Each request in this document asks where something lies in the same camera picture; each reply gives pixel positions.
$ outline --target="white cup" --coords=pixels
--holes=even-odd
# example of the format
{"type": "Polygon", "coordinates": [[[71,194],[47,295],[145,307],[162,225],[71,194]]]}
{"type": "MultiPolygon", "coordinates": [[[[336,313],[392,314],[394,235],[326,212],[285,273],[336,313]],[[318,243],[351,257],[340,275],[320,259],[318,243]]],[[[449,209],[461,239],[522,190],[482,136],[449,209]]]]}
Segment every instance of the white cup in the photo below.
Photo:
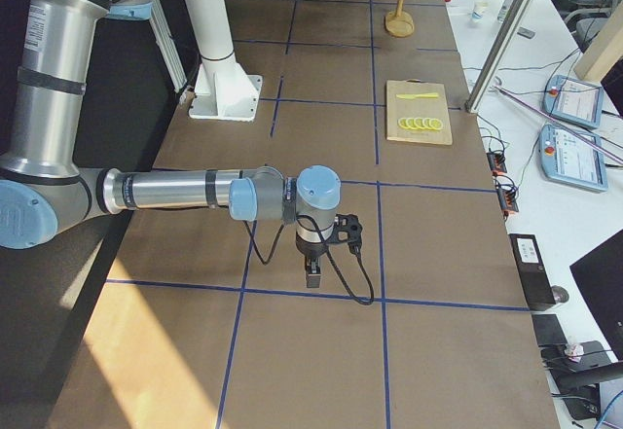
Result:
{"type": "Polygon", "coordinates": [[[489,7],[489,3],[487,1],[482,1],[482,0],[476,1],[474,3],[474,9],[471,12],[471,21],[479,22],[483,18],[483,15],[487,11],[488,7],[489,7]]]}

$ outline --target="light blue cap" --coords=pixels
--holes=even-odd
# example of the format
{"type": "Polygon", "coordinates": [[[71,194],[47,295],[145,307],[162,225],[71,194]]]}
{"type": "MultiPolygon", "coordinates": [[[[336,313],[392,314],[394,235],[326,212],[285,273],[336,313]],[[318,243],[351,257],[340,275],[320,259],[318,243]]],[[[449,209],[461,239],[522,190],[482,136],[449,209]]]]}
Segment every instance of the light blue cap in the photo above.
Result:
{"type": "Polygon", "coordinates": [[[152,16],[152,3],[124,5],[115,4],[110,7],[107,18],[117,20],[147,20],[152,16]]]}
{"type": "Polygon", "coordinates": [[[304,169],[296,182],[299,197],[320,210],[332,210],[340,204],[340,187],[336,172],[321,165],[304,169]]]}
{"type": "Polygon", "coordinates": [[[49,241],[57,230],[47,200],[28,186],[0,180],[0,246],[27,249],[49,241]]]}
{"type": "Polygon", "coordinates": [[[230,184],[230,215],[247,222],[257,218],[257,193],[249,178],[235,179],[230,184]]]}

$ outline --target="black monitor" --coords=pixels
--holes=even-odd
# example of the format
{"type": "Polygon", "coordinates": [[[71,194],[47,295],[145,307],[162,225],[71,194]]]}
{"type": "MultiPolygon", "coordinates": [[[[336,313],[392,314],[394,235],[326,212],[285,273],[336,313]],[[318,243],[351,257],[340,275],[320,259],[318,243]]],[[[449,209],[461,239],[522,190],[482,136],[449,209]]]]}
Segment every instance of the black monitor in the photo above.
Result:
{"type": "Polygon", "coordinates": [[[571,273],[605,339],[623,359],[623,230],[573,264],[571,273]]]}

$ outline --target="white desk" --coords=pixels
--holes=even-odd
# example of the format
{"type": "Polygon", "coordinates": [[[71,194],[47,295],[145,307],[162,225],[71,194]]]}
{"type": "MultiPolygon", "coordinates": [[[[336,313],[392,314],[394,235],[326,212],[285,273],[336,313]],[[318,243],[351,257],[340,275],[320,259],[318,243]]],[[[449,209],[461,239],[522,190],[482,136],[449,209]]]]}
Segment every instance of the white desk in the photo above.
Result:
{"type": "MultiPolygon", "coordinates": [[[[478,24],[470,19],[475,1],[452,0],[447,4],[464,68],[482,67],[500,28],[495,18],[502,0],[485,0],[489,8],[478,24]]],[[[522,26],[533,30],[536,35],[531,40],[516,36],[500,67],[541,66],[560,61],[577,48],[550,0],[533,0],[522,26]]],[[[576,77],[572,65],[578,55],[565,61],[557,74],[576,77]]],[[[505,88],[516,92],[543,90],[555,68],[556,65],[542,70],[499,71],[497,76],[505,88]]],[[[465,77],[470,84],[473,84],[478,74],[477,70],[465,70],[465,77]]],[[[522,95],[520,98],[540,108],[542,93],[522,95]]],[[[609,98],[605,100],[604,107],[616,112],[609,98]]],[[[506,151],[506,165],[509,176],[519,183],[520,173],[544,120],[494,92],[487,93],[479,115],[499,127],[502,138],[510,142],[506,151]]],[[[604,115],[597,133],[623,144],[623,121],[604,115]]],[[[620,149],[612,146],[608,149],[623,155],[620,149]]],[[[538,152],[535,151],[520,189],[520,212],[509,217],[506,223],[508,232],[536,236],[550,284],[560,285],[569,292],[570,300],[567,304],[548,311],[558,315],[568,341],[598,340],[606,349],[609,345],[584,303],[569,266],[623,229],[623,171],[609,170],[607,180],[609,190],[603,194],[551,182],[544,177],[538,152]]],[[[556,409],[561,427],[573,428],[561,401],[556,402],[556,409]]],[[[584,426],[592,427],[590,421],[584,426]]]]}

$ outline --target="blue cable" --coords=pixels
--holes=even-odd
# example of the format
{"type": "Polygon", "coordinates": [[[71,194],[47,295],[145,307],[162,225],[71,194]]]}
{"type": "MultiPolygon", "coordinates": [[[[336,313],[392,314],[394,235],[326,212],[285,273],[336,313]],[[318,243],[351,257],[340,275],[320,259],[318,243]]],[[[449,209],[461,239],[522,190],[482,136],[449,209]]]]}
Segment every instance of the blue cable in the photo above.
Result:
{"type": "Polygon", "coordinates": [[[595,424],[595,429],[598,429],[602,425],[602,423],[605,420],[605,417],[607,416],[607,412],[610,411],[610,408],[614,406],[614,402],[616,402],[619,398],[621,398],[621,395],[623,395],[623,390],[617,393],[616,396],[612,400],[610,400],[610,403],[607,404],[607,407],[605,407],[604,412],[602,412],[602,417],[600,417],[600,419],[597,421],[597,424],[595,424]]]}

